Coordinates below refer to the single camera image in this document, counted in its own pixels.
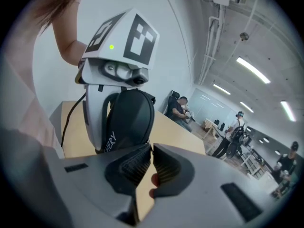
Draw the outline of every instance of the ceiling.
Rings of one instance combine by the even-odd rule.
[[[231,93],[228,96],[231,101],[244,102],[254,114],[271,112],[286,119],[280,101],[287,100],[297,121],[304,122],[303,45],[291,22],[273,0],[258,0],[246,30],[249,40],[241,41],[230,57],[239,35],[244,32],[253,3],[254,0],[247,0],[246,4],[230,3],[227,7],[216,61],[203,84],[212,87],[215,82]],[[236,61],[238,57],[251,63],[271,83],[264,84]]]
[[[275,152],[275,150],[279,150],[282,154],[289,153],[289,148],[287,146],[250,126],[248,128],[251,131],[249,132],[246,130],[246,132],[249,134],[250,138],[255,140],[258,144],[264,145],[265,148],[271,149],[273,152]],[[269,140],[269,143],[265,142],[263,138],[267,138]]]

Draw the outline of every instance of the wooden table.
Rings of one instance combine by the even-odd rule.
[[[209,119],[205,119],[203,124],[201,125],[202,128],[207,129],[209,128],[208,132],[206,133],[206,135],[203,137],[203,139],[205,139],[207,137],[207,135],[212,132],[213,136],[215,137],[215,131],[213,130],[212,127],[217,128],[218,126],[213,123],[212,121],[210,121]]]
[[[68,112],[75,104],[74,101],[63,102],[61,110],[61,129],[63,131]],[[177,123],[160,112],[155,112],[153,128],[150,134],[150,143],[162,143],[182,148],[199,154],[205,154],[204,142],[191,134]],[[89,141],[83,116],[82,104],[79,104],[72,113],[66,130],[64,145],[66,158],[95,155],[95,148]],[[154,165],[150,165],[141,183],[136,189],[137,209],[139,219],[142,220],[154,205],[149,190],[155,188],[151,183],[151,176],[156,173]]]
[[[222,142],[222,140],[225,138],[225,132],[220,132],[220,131],[218,131],[217,126],[215,127],[214,125],[212,125],[211,128],[213,128],[213,130],[218,134],[219,137],[218,137],[217,140],[210,146],[210,148],[206,150],[206,153],[209,153],[209,151],[212,150],[214,146],[217,146],[217,147],[218,147],[218,146],[220,145],[220,143]]]

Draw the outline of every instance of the woman's arm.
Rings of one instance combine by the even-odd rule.
[[[77,12],[79,2],[74,1],[53,21],[57,46],[62,58],[77,66],[86,49],[86,44],[77,40]]]

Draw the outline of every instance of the man sitting in chair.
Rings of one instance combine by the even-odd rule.
[[[184,129],[188,130],[190,133],[192,132],[192,129],[186,124],[183,119],[187,118],[186,117],[186,112],[185,110],[182,109],[182,105],[185,105],[188,103],[188,100],[186,97],[182,96],[178,100],[173,99],[171,102],[168,104],[168,111],[167,111],[167,116],[175,121],[179,126],[182,126]]]

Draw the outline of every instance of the metal rack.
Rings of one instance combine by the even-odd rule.
[[[243,152],[241,154],[241,159],[243,160],[243,163],[241,164],[241,166],[246,166],[248,169],[248,173],[259,179],[260,177],[263,176],[263,174],[268,171],[269,173],[271,173],[273,171],[273,169],[269,166],[269,164],[267,162],[264,162],[263,165],[261,165],[259,162],[256,161],[257,157],[260,157],[260,155],[253,149],[250,148],[249,145],[247,146],[243,146],[242,145],[242,149],[246,148],[246,150],[248,150],[248,152]]]

